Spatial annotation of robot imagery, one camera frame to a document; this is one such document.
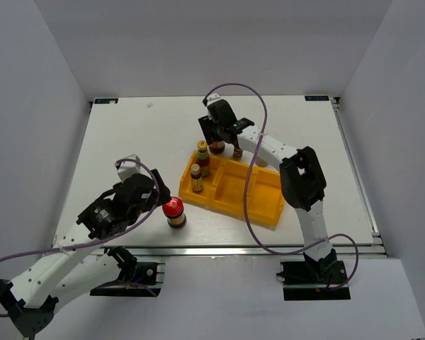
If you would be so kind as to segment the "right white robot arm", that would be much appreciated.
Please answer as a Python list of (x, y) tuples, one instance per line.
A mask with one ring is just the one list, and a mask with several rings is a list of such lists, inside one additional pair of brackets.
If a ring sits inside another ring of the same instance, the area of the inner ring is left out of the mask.
[(247, 118), (237, 119), (231, 105), (213, 94), (203, 100), (208, 114), (199, 118), (208, 143), (225, 142), (251, 152), (280, 174), (283, 198), (297, 215), (304, 240), (304, 282), (320, 283), (336, 263), (323, 213), (327, 186), (316, 152), (311, 147), (291, 147), (271, 137)]

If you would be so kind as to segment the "red-lid sauce jar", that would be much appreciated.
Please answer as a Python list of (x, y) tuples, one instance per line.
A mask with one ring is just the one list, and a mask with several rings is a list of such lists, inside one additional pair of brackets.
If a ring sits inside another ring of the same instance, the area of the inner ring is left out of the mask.
[(180, 198), (172, 196), (168, 203), (163, 204), (162, 210), (172, 229), (181, 229), (185, 225), (187, 219), (183, 202)]
[(208, 147), (212, 154), (222, 154), (225, 150), (225, 142), (224, 141), (213, 142), (209, 144)]

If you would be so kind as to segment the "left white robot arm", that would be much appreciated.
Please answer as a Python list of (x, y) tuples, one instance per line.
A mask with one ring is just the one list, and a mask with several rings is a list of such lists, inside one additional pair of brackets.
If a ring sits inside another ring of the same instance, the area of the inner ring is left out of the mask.
[(57, 246), (44, 250), (30, 268), (11, 280), (0, 279), (0, 303), (19, 333), (29, 339), (41, 332), (66, 304), (103, 286), (155, 285), (157, 265), (139, 263), (123, 246), (115, 246), (75, 271), (102, 244), (131, 230), (155, 207), (171, 200), (156, 169), (120, 172), (121, 181), (102, 193), (79, 215)]

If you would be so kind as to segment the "pink-cap spice shaker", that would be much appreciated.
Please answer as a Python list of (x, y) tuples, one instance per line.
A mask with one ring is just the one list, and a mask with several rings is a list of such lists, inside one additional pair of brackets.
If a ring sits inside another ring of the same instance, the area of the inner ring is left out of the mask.
[(268, 162), (264, 161), (260, 157), (257, 157), (256, 160), (255, 160), (255, 165), (265, 168), (265, 167), (268, 166)]

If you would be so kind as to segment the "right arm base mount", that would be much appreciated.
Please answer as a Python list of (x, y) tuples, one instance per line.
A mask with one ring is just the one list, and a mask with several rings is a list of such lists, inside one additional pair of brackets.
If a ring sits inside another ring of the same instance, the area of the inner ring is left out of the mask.
[(343, 261), (337, 261), (325, 275), (316, 277), (304, 261), (285, 261), (276, 278), (283, 286), (285, 301), (350, 300), (348, 276)]

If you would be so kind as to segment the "yellow-cap green-label sauce bottle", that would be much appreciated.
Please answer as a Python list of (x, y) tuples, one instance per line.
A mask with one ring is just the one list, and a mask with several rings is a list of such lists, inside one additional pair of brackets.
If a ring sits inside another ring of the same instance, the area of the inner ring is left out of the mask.
[(197, 143), (196, 163), (200, 167), (202, 177), (207, 177), (210, 174), (210, 156), (208, 144), (205, 140)]

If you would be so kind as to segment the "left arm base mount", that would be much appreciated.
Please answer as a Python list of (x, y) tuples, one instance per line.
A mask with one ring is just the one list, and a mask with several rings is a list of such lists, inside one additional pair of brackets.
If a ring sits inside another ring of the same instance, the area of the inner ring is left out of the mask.
[(138, 259), (122, 246), (104, 252), (118, 262), (118, 278), (103, 283), (89, 293), (93, 297), (157, 298), (164, 282), (164, 264)]

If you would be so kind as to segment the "small yellow-label oil bottle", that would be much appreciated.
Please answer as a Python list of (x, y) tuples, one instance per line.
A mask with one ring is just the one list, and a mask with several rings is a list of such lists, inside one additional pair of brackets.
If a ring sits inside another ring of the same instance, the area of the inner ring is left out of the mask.
[(203, 177), (198, 164), (191, 166), (191, 189), (194, 193), (199, 193), (203, 190)]

